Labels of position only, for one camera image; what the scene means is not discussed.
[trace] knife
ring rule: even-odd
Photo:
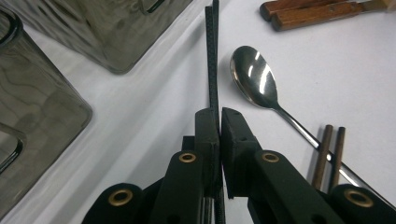
[[[280,11],[271,19],[277,31],[357,16],[363,12],[396,9],[396,0],[341,2],[319,7]]]
[[[260,6],[260,14],[266,21],[270,21],[277,12],[306,7],[319,7],[347,0],[277,0],[265,2]]]

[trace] gray glass container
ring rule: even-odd
[[[87,126],[90,106],[0,5],[0,219]]]
[[[191,0],[0,0],[22,21],[116,74],[128,72]]]

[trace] wooden knife handle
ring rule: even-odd
[[[307,25],[319,24],[349,18],[360,14],[363,7],[359,3],[345,2],[321,7],[309,7],[281,11],[274,15],[272,24],[277,31],[289,30]]]
[[[306,7],[319,7],[346,1],[347,0],[277,0],[263,3],[260,6],[260,13],[266,21],[269,21],[272,16],[280,11]]]

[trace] metal rivet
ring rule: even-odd
[[[113,206],[122,206],[132,200],[134,195],[129,189],[118,189],[114,191],[109,197],[108,202]]]
[[[374,202],[371,198],[357,190],[346,189],[344,195],[350,202],[356,204],[357,206],[372,207],[374,205]]]
[[[269,162],[278,162],[279,161],[279,157],[276,154],[269,153],[269,152],[263,153],[262,159],[265,161],[269,161]]]
[[[178,159],[179,159],[180,161],[182,161],[182,162],[188,163],[188,162],[193,162],[193,161],[195,161],[195,160],[197,159],[197,157],[196,157],[194,154],[192,154],[192,153],[186,152],[186,153],[181,154],[181,155],[178,157]]]

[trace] dark brown chopstick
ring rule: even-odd
[[[335,143],[334,156],[335,160],[332,164],[332,174],[330,176],[329,190],[338,185],[340,173],[338,172],[341,167],[341,158],[344,149],[344,139],[346,135],[346,128],[340,127],[337,133],[337,140]]]
[[[330,140],[332,139],[332,125],[326,125],[321,145],[319,147],[318,160],[312,179],[312,187],[317,190],[321,189],[322,178],[326,167],[326,157],[329,153]]]

